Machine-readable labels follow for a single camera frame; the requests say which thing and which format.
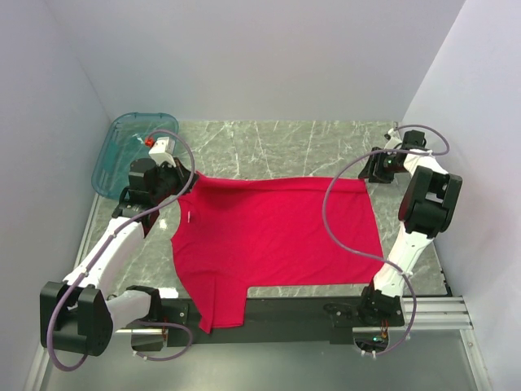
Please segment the red t-shirt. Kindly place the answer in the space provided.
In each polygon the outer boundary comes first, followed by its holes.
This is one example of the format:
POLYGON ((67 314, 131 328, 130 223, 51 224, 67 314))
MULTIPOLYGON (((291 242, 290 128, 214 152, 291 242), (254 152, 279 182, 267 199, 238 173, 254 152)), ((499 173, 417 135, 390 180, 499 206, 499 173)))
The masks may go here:
POLYGON ((382 266, 361 180, 200 176, 178 203, 173 263, 204 332, 241 326, 249 288, 366 284, 382 266))

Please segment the teal transparent plastic bin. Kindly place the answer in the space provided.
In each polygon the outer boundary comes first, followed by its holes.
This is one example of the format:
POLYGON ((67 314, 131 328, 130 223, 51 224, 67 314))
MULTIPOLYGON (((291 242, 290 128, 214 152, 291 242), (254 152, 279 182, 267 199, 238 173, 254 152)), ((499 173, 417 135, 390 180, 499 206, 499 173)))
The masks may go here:
POLYGON ((91 177, 92 187, 102 197, 118 200, 129 185, 129 167, 148 157, 146 138, 154 130, 178 132, 177 119, 167 113, 129 112, 110 125, 91 177))

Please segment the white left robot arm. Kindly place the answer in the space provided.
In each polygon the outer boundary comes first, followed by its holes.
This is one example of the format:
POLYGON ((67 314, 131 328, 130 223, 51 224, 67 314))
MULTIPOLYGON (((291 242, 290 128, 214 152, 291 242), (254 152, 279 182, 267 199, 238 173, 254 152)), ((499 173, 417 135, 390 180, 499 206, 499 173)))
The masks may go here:
POLYGON ((62 370, 57 351, 99 356, 114 332, 131 323, 154 327, 164 311, 156 288, 131 286, 110 299, 108 290, 125 259, 148 236, 160 210, 186 194, 198 175, 179 159, 157 164, 137 159, 129 167, 112 218, 99 242, 76 269, 40 292, 41 343, 62 370))

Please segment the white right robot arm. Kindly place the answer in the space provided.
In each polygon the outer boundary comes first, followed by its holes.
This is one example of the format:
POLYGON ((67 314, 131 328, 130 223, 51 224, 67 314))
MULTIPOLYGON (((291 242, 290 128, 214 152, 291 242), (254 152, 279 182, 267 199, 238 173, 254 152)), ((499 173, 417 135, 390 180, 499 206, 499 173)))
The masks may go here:
POLYGON ((396 241, 382 266, 365 287, 357 305, 358 318, 368 326, 401 325, 401 298, 408 275, 424 249, 448 229, 462 189, 461 176, 443 169, 427 150, 425 125, 402 125, 387 132, 384 148, 374 147, 358 174, 369 183, 389 184, 408 173, 409 185, 398 210, 396 241))

